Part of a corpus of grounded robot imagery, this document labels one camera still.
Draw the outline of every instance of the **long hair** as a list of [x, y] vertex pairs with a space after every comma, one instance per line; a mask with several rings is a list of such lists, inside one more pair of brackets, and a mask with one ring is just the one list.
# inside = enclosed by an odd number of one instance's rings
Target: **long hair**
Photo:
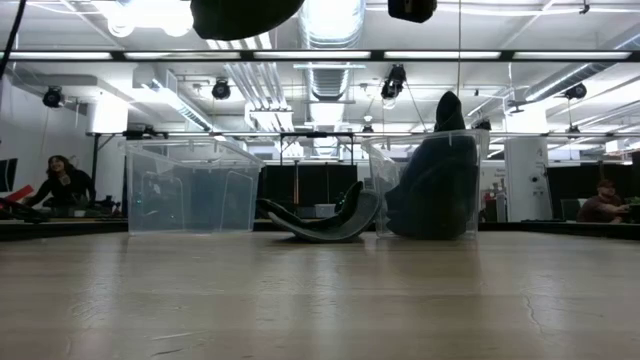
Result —
[[53, 159], [62, 161], [62, 163], [64, 164], [64, 171], [67, 173], [67, 175], [71, 174], [76, 169], [73, 165], [71, 165], [69, 159], [67, 159], [66, 157], [62, 155], [53, 155], [47, 161], [47, 175], [49, 176], [49, 178], [56, 178], [58, 176], [55, 171], [51, 170], [51, 162], [53, 161]]

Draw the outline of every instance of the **clear plastic storage bin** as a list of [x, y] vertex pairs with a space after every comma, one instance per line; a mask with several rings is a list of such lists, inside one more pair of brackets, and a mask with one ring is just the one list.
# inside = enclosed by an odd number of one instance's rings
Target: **clear plastic storage bin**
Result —
[[480, 163], [488, 147], [485, 130], [364, 141], [372, 182], [382, 199], [378, 236], [475, 238]]
[[129, 233], [251, 231], [263, 162], [215, 139], [125, 143]]

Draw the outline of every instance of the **red object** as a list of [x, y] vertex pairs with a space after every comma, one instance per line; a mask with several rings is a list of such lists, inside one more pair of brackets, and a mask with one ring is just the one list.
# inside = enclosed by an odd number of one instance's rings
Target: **red object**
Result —
[[5, 197], [5, 199], [7, 199], [9, 201], [13, 201], [13, 202], [18, 202], [18, 201], [24, 199], [25, 197], [27, 197], [32, 192], [33, 192], [33, 188], [31, 187], [31, 185], [27, 185], [27, 186], [23, 187], [22, 189], [14, 192], [13, 194]]

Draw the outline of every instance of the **wooden table surface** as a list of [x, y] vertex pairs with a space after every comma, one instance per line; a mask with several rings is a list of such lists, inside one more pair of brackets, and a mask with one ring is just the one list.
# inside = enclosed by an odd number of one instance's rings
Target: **wooden table surface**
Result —
[[640, 244], [0, 243], [0, 359], [638, 359]]

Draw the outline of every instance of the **gray curved plastic piece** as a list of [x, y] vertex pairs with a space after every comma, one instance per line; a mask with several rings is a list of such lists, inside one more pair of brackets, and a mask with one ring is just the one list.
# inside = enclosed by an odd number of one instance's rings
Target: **gray curved plastic piece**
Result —
[[380, 197], [376, 192], [362, 190], [358, 197], [358, 205], [353, 216], [340, 226], [324, 230], [304, 229], [282, 220], [271, 212], [269, 213], [269, 217], [274, 224], [291, 231], [299, 238], [314, 242], [339, 242], [355, 238], [365, 231], [376, 218], [381, 203]]

